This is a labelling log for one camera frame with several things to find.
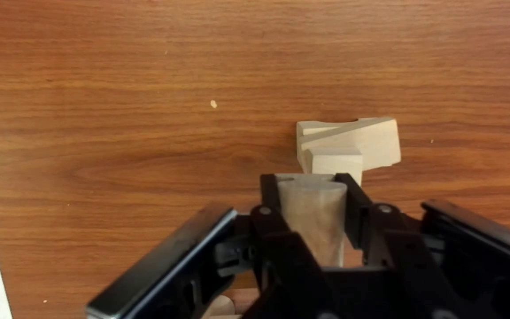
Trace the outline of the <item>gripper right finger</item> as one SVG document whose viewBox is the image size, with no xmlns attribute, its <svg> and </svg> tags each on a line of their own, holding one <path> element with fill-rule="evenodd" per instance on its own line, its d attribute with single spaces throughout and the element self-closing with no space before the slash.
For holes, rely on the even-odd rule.
<svg viewBox="0 0 510 319">
<path fill-rule="evenodd" d="M 345 232 L 363 267 L 335 274 L 344 319 L 510 319 L 510 229 L 451 202 L 421 219 L 373 202 L 348 174 Z"/>
</svg>

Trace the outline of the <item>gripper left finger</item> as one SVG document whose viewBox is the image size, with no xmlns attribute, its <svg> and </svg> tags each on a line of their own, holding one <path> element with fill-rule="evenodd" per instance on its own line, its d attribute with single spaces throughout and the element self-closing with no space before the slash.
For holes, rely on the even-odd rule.
<svg viewBox="0 0 510 319">
<path fill-rule="evenodd" d="M 85 308 L 87 319 L 200 319 L 237 274 L 261 296 L 245 319 L 319 319 L 327 282 L 281 216 L 278 175 L 262 175 L 262 204 L 247 215 L 213 202 L 153 248 Z"/>
</svg>

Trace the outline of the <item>wooden cylinder block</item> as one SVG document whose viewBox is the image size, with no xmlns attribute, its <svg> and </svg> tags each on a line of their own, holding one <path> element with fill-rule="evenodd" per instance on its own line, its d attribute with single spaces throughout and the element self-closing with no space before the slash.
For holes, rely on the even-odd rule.
<svg viewBox="0 0 510 319">
<path fill-rule="evenodd" d="M 341 182 L 278 182 L 281 215 L 300 234 L 318 264 L 344 265 L 344 225 L 348 187 Z"/>
<path fill-rule="evenodd" d="M 277 182 L 295 180 L 305 183 L 318 183 L 319 181 L 333 182 L 335 176 L 332 174 L 275 174 Z"/>
</svg>

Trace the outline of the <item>round wooden block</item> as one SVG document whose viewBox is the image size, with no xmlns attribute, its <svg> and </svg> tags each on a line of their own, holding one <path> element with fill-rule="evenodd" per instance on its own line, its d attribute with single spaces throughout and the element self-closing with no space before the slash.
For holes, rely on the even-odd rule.
<svg viewBox="0 0 510 319">
<path fill-rule="evenodd" d="M 200 319 L 238 319 L 233 300 L 225 295 L 214 299 Z"/>
</svg>

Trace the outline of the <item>wooden arch block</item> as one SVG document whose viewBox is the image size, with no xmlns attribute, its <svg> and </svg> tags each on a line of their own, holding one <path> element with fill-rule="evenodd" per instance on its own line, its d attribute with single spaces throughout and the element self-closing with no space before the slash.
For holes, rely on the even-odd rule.
<svg viewBox="0 0 510 319">
<path fill-rule="evenodd" d="M 296 137 L 297 159 L 305 172 L 304 151 L 309 148 L 356 148 L 363 155 L 363 170 L 395 165 L 402 160 L 398 124 L 392 117 L 361 118 L 344 126 Z"/>
</svg>

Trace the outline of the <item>small wooden rectangular block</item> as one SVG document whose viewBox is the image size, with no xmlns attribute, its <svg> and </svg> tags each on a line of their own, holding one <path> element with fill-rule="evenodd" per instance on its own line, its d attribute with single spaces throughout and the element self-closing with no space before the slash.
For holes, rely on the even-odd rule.
<svg viewBox="0 0 510 319">
<path fill-rule="evenodd" d="M 306 174 L 347 173 L 361 186 L 363 155 L 356 148 L 309 148 L 303 153 Z"/>
</svg>

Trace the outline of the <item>flat wooden block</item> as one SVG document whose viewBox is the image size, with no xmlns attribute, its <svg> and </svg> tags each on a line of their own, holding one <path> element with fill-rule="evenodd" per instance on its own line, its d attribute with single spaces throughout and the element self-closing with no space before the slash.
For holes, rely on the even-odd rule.
<svg viewBox="0 0 510 319">
<path fill-rule="evenodd" d="M 298 121 L 296 123 L 296 137 L 313 135 L 344 126 L 344 123 L 330 123 L 321 121 Z"/>
</svg>

